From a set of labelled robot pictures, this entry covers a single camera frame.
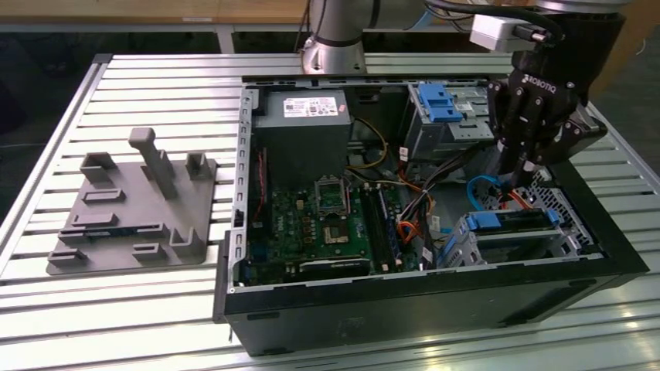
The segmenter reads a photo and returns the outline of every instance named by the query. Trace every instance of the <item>red cable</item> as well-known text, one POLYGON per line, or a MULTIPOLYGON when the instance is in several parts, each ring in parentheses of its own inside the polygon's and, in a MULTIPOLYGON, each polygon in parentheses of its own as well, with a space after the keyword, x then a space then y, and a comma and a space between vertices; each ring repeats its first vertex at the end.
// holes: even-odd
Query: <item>red cable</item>
POLYGON ((253 218, 253 222, 258 221, 259 213, 262 212, 262 207, 265 206, 265 158, 262 153, 259 153, 259 185, 262 187, 262 198, 259 199, 258 211, 255 212, 255 217, 253 218))

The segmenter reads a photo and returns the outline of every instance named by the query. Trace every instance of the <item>table surface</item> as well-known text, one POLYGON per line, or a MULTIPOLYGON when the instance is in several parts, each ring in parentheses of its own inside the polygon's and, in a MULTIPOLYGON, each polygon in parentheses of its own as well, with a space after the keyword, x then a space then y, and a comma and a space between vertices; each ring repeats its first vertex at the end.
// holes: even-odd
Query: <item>table surface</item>
POLYGON ((307 0, 2 0, 0 20, 298 24, 306 4, 307 0))
MULTIPOLYGON (((370 54, 378 74, 506 73, 497 54, 370 54)), ((214 325, 218 245, 230 227, 242 77, 301 74, 295 55, 115 56, 94 64, 0 228, 0 370, 602 369, 660 357, 660 183, 614 131, 573 162, 651 272, 539 324, 253 359, 214 325), (89 151, 139 161, 126 138, 150 126, 171 159, 206 151, 221 164, 211 246, 197 267, 49 276, 89 151)))

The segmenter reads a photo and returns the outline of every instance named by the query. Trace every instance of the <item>yellow cable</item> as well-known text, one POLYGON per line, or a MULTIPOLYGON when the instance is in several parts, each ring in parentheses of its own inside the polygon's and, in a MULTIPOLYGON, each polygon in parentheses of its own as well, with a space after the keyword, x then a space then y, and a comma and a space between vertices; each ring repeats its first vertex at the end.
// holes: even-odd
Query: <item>yellow cable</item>
POLYGON ((371 164, 366 164, 366 165, 347 166, 349 168, 353 168, 354 170, 358 170, 358 169, 362 169, 362 168, 373 168, 374 166, 381 165, 381 163, 385 161, 386 157, 389 157, 389 142, 385 140, 383 134, 377 130, 377 127, 370 123, 370 121, 367 121, 366 119, 359 118, 359 117, 357 117, 355 120, 357 121, 361 121, 366 126, 369 126, 369 128, 379 136, 381 142, 383 143, 383 152, 381 153, 381 158, 375 162, 373 162, 371 164))

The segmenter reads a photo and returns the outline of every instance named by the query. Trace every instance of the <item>power supply label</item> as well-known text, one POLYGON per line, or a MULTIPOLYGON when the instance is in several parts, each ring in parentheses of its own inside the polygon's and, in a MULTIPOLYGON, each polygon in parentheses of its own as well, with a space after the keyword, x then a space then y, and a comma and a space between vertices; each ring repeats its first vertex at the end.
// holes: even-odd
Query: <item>power supply label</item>
POLYGON ((339 116, 334 97, 290 98, 285 100, 285 117, 339 116))

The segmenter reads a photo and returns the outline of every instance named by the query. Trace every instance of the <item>wooden table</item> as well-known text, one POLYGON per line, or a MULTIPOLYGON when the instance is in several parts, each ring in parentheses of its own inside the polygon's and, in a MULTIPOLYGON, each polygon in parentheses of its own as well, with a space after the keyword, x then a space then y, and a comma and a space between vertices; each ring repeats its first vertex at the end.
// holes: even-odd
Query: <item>wooden table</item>
MULTIPOLYGON (((499 0, 522 4, 534 0, 499 0)), ((0 32, 214 32, 223 53, 234 53, 234 32, 293 32, 307 0, 0 0, 0 32)), ((660 22, 660 2, 635 0, 598 94, 660 22)), ((445 24, 426 32, 453 32, 445 24)))

